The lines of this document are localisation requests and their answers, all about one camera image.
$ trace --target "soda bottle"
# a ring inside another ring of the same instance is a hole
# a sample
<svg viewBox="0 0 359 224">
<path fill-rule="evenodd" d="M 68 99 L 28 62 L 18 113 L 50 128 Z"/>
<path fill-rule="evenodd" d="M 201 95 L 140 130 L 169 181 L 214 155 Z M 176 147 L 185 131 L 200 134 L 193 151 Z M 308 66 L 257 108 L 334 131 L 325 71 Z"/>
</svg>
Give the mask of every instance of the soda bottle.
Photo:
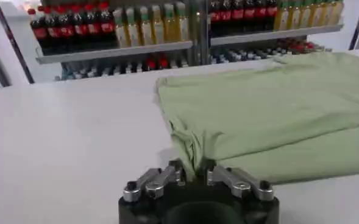
<svg viewBox="0 0 359 224">
<path fill-rule="evenodd" d="M 60 31 L 59 17 L 55 13 L 51 13 L 50 7 L 45 7 L 44 12 L 46 28 L 51 37 L 51 51 L 53 51 L 53 53 L 61 53 L 64 51 L 64 45 Z"/>
<path fill-rule="evenodd" d="M 60 31 L 63 36 L 63 43 L 66 45 L 66 50 L 73 51 L 77 46 L 73 21 L 70 19 L 64 7 L 59 6 L 57 12 L 59 13 Z"/>
<path fill-rule="evenodd" d="M 266 2 L 255 0 L 255 30 L 262 31 L 266 28 Z"/>
<path fill-rule="evenodd" d="M 87 27 L 88 27 L 88 33 L 90 34 L 90 42 L 91 45 L 94 47 L 99 47 L 102 45 L 102 30 L 101 30 L 101 22 L 99 19 L 99 14 L 97 13 L 96 9 L 93 5 L 88 4 L 85 6 L 85 9 L 87 11 Z"/>
<path fill-rule="evenodd" d="M 41 20 L 40 17 L 36 15 L 34 9 L 29 9 L 27 13 L 30 16 L 30 27 L 32 28 L 33 33 L 42 48 L 43 53 L 45 54 L 47 49 L 51 46 L 45 21 Z"/>
<path fill-rule="evenodd" d="M 244 32 L 254 31 L 255 27 L 255 3 L 254 0 L 244 0 Z"/>
<path fill-rule="evenodd" d="M 275 16 L 277 14 L 277 0 L 266 0 L 266 30 L 272 30 L 274 28 Z"/>
<path fill-rule="evenodd" d="M 108 47 L 115 47 L 117 38 L 113 14 L 109 11 L 107 2 L 100 3 L 99 9 L 101 10 L 101 37 Z"/>
</svg>

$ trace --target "shelf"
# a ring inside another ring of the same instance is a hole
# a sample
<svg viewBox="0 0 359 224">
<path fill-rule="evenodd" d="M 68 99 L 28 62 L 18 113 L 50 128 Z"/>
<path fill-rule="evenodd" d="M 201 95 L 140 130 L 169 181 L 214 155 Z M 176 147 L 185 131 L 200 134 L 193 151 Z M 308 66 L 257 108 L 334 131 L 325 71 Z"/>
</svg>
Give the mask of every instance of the shelf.
<svg viewBox="0 0 359 224">
<path fill-rule="evenodd" d="M 161 52 L 161 51 L 182 50 L 182 49 L 189 49 L 192 46 L 193 46 L 193 42 L 183 41 L 176 43 L 153 44 L 153 45 L 139 46 L 139 47 L 127 47 L 127 48 L 105 49 L 99 51 L 86 51 L 86 52 L 76 52 L 69 54 L 40 56 L 37 57 L 36 60 L 39 64 L 42 65 L 42 64 L 50 64 L 50 63 L 59 63 L 59 62 L 89 60 L 95 58 L 118 57 L 125 55 L 147 54 L 147 53 Z"/>
<path fill-rule="evenodd" d="M 306 36 L 306 35 L 317 34 L 317 33 L 337 32 L 341 30 L 342 27 L 343 25 L 339 24 L 335 26 L 311 27 L 311 28 L 304 28 L 298 30 L 284 30 L 284 31 L 276 31 L 276 32 L 217 37 L 217 38 L 211 38 L 210 44 L 211 46 L 219 46 L 224 44 L 237 44 L 237 43 L 247 43 L 254 41 L 273 40 L 279 38 L 299 37 L 299 36 Z"/>
</svg>

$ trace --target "bottle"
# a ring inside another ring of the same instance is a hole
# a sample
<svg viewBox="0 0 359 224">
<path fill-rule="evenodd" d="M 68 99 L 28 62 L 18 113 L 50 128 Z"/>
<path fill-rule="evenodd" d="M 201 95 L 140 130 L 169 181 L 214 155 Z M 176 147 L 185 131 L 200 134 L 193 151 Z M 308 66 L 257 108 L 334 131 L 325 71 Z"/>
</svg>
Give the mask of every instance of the bottle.
<svg viewBox="0 0 359 224">
<path fill-rule="evenodd" d="M 328 25 L 337 25 L 343 12 L 344 4 L 343 0 L 336 0 L 331 3 L 332 14 Z"/>
<path fill-rule="evenodd" d="M 182 2 L 177 2 L 177 15 L 178 15 L 178 25 L 179 25 L 179 41 L 188 41 L 189 40 L 189 28 L 188 28 L 188 18 L 186 17 L 186 5 Z"/>
<path fill-rule="evenodd" d="M 102 30 L 102 40 L 105 42 L 107 47 L 117 46 L 117 37 L 115 33 L 115 24 L 113 14 L 108 9 L 108 3 L 102 2 L 99 5 L 101 11 L 101 30 Z"/>
<path fill-rule="evenodd" d="M 126 26 L 123 22 L 123 9 L 117 9 L 113 12 L 113 16 L 115 19 L 116 24 L 116 36 L 118 40 L 118 46 L 119 47 L 129 47 L 130 46 L 130 40 L 127 36 L 127 30 Z"/>
<path fill-rule="evenodd" d="M 266 30 L 272 30 L 274 28 L 275 16 L 277 14 L 277 0 L 266 0 Z"/>
<path fill-rule="evenodd" d="M 34 9 L 29 9 L 27 13 L 30 16 L 30 27 L 44 53 L 47 48 L 51 46 L 45 21 L 41 20 L 40 17 L 36 15 Z"/>
<path fill-rule="evenodd" d="M 295 0 L 292 8 L 289 9 L 288 30 L 300 28 L 300 12 L 300 0 Z"/>
<path fill-rule="evenodd" d="M 174 6 L 172 4 L 165 4 L 165 41 L 175 42 L 178 40 L 178 30 L 176 20 L 174 17 Z"/>
<path fill-rule="evenodd" d="M 309 26 L 309 17 L 311 15 L 311 3 L 312 0 L 304 0 L 304 3 L 300 9 L 300 22 L 299 27 L 307 28 Z"/>
<path fill-rule="evenodd" d="M 138 38 L 138 27 L 135 22 L 135 10 L 134 8 L 128 8 L 126 10 L 126 15 L 128 19 L 128 26 L 127 30 L 129 32 L 129 45 L 134 46 L 140 46 L 141 43 Z"/>
<path fill-rule="evenodd" d="M 140 7 L 141 15 L 141 32 L 143 33 L 144 45 L 154 44 L 152 36 L 152 24 L 148 18 L 148 8 L 145 6 Z"/>
<path fill-rule="evenodd" d="M 152 12 L 154 17 L 154 23 L 152 25 L 152 36 L 155 44 L 162 44 L 164 39 L 164 25 L 160 14 L 160 6 L 153 5 Z"/>
<path fill-rule="evenodd" d="M 255 0 L 255 30 L 263 31 L 266 25 L 266 2 Z"/>
<path fill-rule="evenodd" d="M 60 31 L 59 17 L 55 13 L 51 13 L 50 7 L 44 8 L 45 24 L 48 34 L 51 37 L 51 46 L 53 53 L 64 52 L 63 37 Z"/>
<path fill-rule="evenodd" d="M 316 27 L 320 26 L 320 16 L 322 13 L 322 2 L 321 0 L 314 0 L 311 5 L 311 15 L 309 16 L 309 26 Z"/>
<path fill-rule="evenodd" d="M 244 32 L 250 33 L 254 31 L 255 28 L 255 3 L 254 0 L 244 0 Z"/>
<path fill-rule="evenodd" d="M 286 30 L 288 28 L 288 10 L 289 2 L 282 0 L 281 7 L 278 9 L 277 15 L 275 16 L 274 30 Z"/>
<path fill-rule="evenodd" d="M 320 16 L 319 25 L 327 26 L 330 22 L 333 6 L 331 0 L 324 0 L 323 11 Z"/>
<path fill-rule="evenodd" d="M 101 22 L 99 20 L 99 14 L 95 10 L 94 6 L 91 4 L 87 4 L 85 6 L 85 9 L 87 11 L 86 22 L 88 27 L 88 33 L 90 34 L 91 46 L 94 46 L 94 48 L 101 47 L 102 30 L 101 30 Z"/>
</svg>

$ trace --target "juice bottle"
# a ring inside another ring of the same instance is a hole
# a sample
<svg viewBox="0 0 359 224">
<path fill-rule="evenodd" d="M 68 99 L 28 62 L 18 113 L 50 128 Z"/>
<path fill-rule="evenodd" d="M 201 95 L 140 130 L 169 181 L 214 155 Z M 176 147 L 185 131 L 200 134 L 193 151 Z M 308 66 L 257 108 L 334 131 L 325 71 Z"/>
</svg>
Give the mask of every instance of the juice bottle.
<svg viewBox="0 0 359 224">
<path fill-rule="evenodd" d="M 129 36 L 127 35 L 126 26 L 124 25 L 123 21 L 123 9 L 117 9 L 113 12 L 115 24 L 116 24 L 116 36 L 118 40 L 119 47 L 129 47 L 130 40 Z"/>
<path fill-rule="evenodd" d="M 152 25 L 152 36 L 155 44 L 162 44 L 164 39 L 164 25 L 160 14 L 160 6 L 153 5 L 152 12 L 154 14 L 154 23 Z"/>
<path fill-rule="evenodd" d="M 300 12 L 300 0 L 295 0 L 292 8 L 289 8 L 288 30 L 296 30 L 299 28 Z"/>
<path fill-rule="evenodd" d="M 281 7 L 275 16 L 274 30 L 286 30 L 288 28 L 288 4 L 289 2 L 287 0 L 282 0 Z"/>
<path fill-rule="evenodd" d="M 143 40 L 145 45 L 154 44 L 152 36 L 152 24 L 148 18 L 148 8 L 145 6 L 140 7 L 141 15 L 141 32 L 143 34 Z"/>
<path fill-rule="evenodd" d="M 182 2 L 176 3 L 179 20 L 179 41 L 189 40 L 188 18 L 186 17 L 186 6 Z"/>
<path fill-rule="evenodd" d="M 332 13 L 328 25 L 337 25 L 344 8 L 343 0 L 336 0 L 331 3 Z"/>
<path fill-rule="evenodd" d="M 319 25 L 326 26 L 330 22 L 331 14 L 332 14 L 332 3 L 331 0 L 324 0 L 324 5 L 322 6 L 323 11 L 320 16 Z"/>
<path fill-rule="evenodd" d="M 321 0 L 314 0 L 313 5 L 311 5 L 311 15 L 309 16 L 309 26 L 315 27 L 320 26 L 320 16 L 323 11 L 323 6 Z"/>
<path fill-rule="evenodd" d="M 302 4 L 301 10 L 300 10 L 300 22 L 299 27 L 307 28 L 309 26 L 309 17 L 311 15 L 311 3 L 312 0 L 304 0 L 304 3 Z"/>
</svg>

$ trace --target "bottled drink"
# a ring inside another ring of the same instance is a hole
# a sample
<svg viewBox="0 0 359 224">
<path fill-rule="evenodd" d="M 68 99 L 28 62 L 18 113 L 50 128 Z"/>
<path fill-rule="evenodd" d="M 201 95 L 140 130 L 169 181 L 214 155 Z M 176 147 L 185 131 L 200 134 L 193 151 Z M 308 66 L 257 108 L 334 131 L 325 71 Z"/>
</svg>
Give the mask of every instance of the bottled drink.
<svg viewBox="0 0 359 224">
<path fill-rule="evenodd" d="M 253 32 L 255 28 L 255 3 L 254 0 L 244 0 L 244 32 Z"/>
<path fill-rule="evenodd" d="M 277 15 L 277 0 L 266 0 L 266 30 L 272 30 L 274 28 L 275 16 Z"/>
<path fill-rule="evenodd" d="M 107 43 L 108 47 L 114 47 L 117 43 L 113 14 L 109 11 L 107 2 L 100 3 L 99 9 L 101 10 L 102 40 Z"/>
<path fill-rule="evenodd" d="M 47 48 L 51 46 L 45 21 L 36 15 L 34 9 L 29 9 L 27 13 L 30 16 L 30 27 L 32 28 L 33 33 L 44 53 Z"/>
</svg>

